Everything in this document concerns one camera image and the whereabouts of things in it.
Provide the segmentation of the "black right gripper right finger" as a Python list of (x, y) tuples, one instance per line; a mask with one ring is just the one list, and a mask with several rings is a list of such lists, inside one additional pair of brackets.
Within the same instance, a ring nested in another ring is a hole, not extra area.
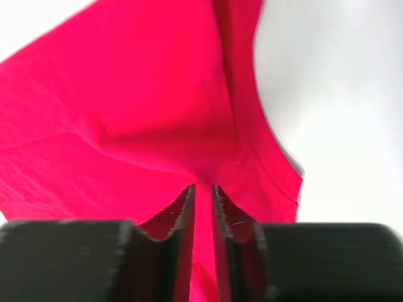
[(260, 223), (212, 188), (219, 301), (401, 301), (402, 242), (376, 223)]

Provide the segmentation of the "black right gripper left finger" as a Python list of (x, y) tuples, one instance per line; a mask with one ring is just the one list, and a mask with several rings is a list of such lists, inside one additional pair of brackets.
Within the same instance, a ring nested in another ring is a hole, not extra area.
[(2, 301), (188, 301), (195, 186), (141, 225), (16, 220), (1, 228)]

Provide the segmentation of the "magenta t shirt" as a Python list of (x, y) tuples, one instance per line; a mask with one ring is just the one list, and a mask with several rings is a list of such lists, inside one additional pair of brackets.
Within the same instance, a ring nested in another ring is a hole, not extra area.
[(216, 301), (211, 190), (296, 218), (259, 100), (261, 1), (96, 1), (1, 64), (1, 212), (145, 221), (196, 185), (191, 301)]

